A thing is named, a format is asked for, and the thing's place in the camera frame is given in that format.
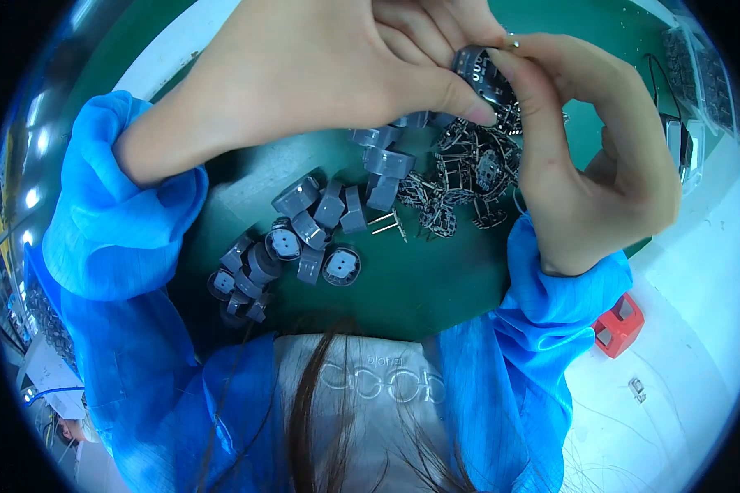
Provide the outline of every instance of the blue cable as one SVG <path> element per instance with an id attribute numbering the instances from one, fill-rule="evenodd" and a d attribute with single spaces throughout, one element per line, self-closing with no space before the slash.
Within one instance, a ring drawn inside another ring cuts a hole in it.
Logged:
<path id="1" fill-rule="evenodd" d="M 34 395 L 33 398 L 27 402 L 25 402 L 25 407 L 29 407 L 30 404 L 34 403 L 36 399 L 40 397 L 44 397 L 47 394 L 51 394 L 52 392 L 65 392 L 67 390 L 84 390 L 85 387 L 63 387 L 61 389 L 48 389 L 44 390 L 43 392 L 39 392 L 38 394 Z"/>

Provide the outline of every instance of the red plastic block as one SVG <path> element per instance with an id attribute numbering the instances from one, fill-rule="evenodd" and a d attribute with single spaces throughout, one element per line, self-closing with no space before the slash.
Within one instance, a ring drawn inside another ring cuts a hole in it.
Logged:
<path id="1" fill-rule="evenodd" d="M 632 313 L 621 314 L 625 302 L 631 306 Z M 644 314 L 634 303 L 631 295 L 625 293 L 614 308 L 603 313 L 601 318 L 592 324 L 592 329 L 595 330 L 595 344 L 610 357 L 616 358 L 633 344 L 643 326 Z"/>

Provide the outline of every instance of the person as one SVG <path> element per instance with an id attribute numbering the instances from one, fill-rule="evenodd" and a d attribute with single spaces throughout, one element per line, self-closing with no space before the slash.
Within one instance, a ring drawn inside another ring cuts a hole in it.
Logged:
<path id="1" fill-rule="evenodd" d="M 202 163 L 415 111 L 492 124 L 448 69 L 468 44 L 492 47 L 522 112 L 528 211 L 502 304 L 423 342 L 337 335 L 342 321 L 198 364 L 164 286 L 205 200 Z M 571 99 L 605 124 L 583 172 L 562 124 Z M 641 77 L 596 46 L 510 35 L 485 0 L 244 0 L 157 104 L 85 104 L 42 252 L 93 423 L 134 491 L 557 491 L 565 368 L 631 288 L 620 249 L 679 205 Z"/>

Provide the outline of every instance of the blue sleeve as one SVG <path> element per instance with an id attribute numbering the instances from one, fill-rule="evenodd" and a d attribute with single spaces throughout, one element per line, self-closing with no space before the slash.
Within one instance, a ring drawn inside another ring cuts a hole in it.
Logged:
<path id="1" fill-rule="evenodd" d="M 590 324 L 633 287 L 633 276 L 621 251 L 578 277 L 548 276 L 541 270 L 536 239 L 531 217 L 524 214 L 507 239 L 511 288 L 488 314 L 488 323 L 519 400 L 523 432 L 530 438 L 528 467 L 558 488 L 562 445 L 573 419 L 565 370 L 592 347 Z"/>
<path id="2" fill-rule="evenodd" d="M 190 479 L 177 465 L 203 457 L 185 438 L 202 442 L 212 420 L 203 369 L 160 288 L 203 206 L 207 177 L 200 167 L 142 190 L 120 171 L 112 146 L 149 107 L 127 92 L 85 104 L 42 252 L 102 441 L 133 491 L 174 491 Z"/>

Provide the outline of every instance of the blue anti-static smock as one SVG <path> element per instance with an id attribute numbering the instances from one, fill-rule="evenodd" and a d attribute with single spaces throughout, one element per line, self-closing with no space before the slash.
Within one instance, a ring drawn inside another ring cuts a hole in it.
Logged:
<path id="1" fill-rule="evenodd" d="M 268 491 L 285 477 L 275 399 L 274 335 L 218 351 L 205 365 L 163 292 L 181 238 L 206 198 L 201 166 L 156 189 L 137 188 L 111 147 L 150 104 L 115 92 L 74 123 L 58 208 L 43 238 L 49 273 L 76 347 L 90 413 L 134 491 L 193 491 L 215 426 L 208 481 L 245 454 L 225 491 Z M 618 252 L 572 279 L 540 269 L 523 215 L 507 241 L 512 286 L 500 307 L 436 338 L 444 423 L 481 491 L 557 491 L 572 400 L 564 371 L 594 341 L 589 325 L 631 288 Z"/>

